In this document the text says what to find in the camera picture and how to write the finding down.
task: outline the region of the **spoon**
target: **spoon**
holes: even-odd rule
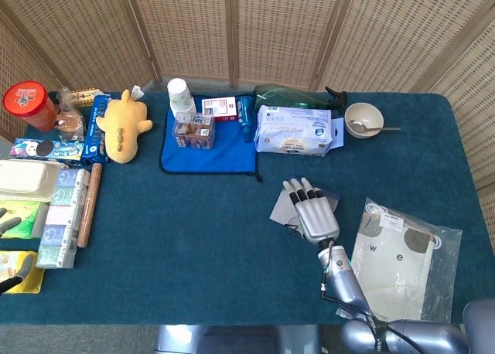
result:
[[[372,132],[372,131],[398,131],[401,130],[401,128],[367,128],[363,122],[359,122],[356,120],[350,120],[350,123],[352,125],[352,129],[355,130],[355,132]]]

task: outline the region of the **wicker room divider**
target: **wicker room divider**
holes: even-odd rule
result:
[[[163,77],[450,100],[495,249],[495,0],[0,0],[0,91]],[[0,136],[25,124],[0,110]]]

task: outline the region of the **yellow package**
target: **yellow package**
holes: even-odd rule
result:
[[[38,253],[34,251],[0,251],[0,281],[14,277],[28,255],[33,255],[34,260],[36,260]],[[8,290],[6,294],[39,293],[44,274],[44,269],[38,269],[35,267],[35,263],[32,263],[31,271],[26,279],[21,284]]]

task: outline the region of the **woven partition screen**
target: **woven partition screen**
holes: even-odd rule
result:
[[[2,22],[0,22],[0,95],[14,83],[24,80],[37,80],[47,90],[56,90],[57,80],[48,69],[20,43]],[[0,130],[7,133],[9,138],[24,135],[26,123],[20,118],[8,114],[0,107]]]
[[[480,196],[481,210],[485,218],[488,235],[495,253],[495,192],[489,192]]]
[[[74,88],[121,90],[152,75],[121,0],[4,0]]]
[[[168,75],[229,78],[225,0],[137,0]]]
[[[483,0],[351,0],[320,85],[409,91]]]
[[[307,87],[335,0],[238,0],[239,78]]]
[[[475,182],[495,174],[495,21],[431,92],[453,106]]]

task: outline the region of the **red container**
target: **red container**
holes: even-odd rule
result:
[[[3,106],[10,114],[22,118],[40,131],[54,128],[57,110],[39,82],[15,84],[3,96]]]

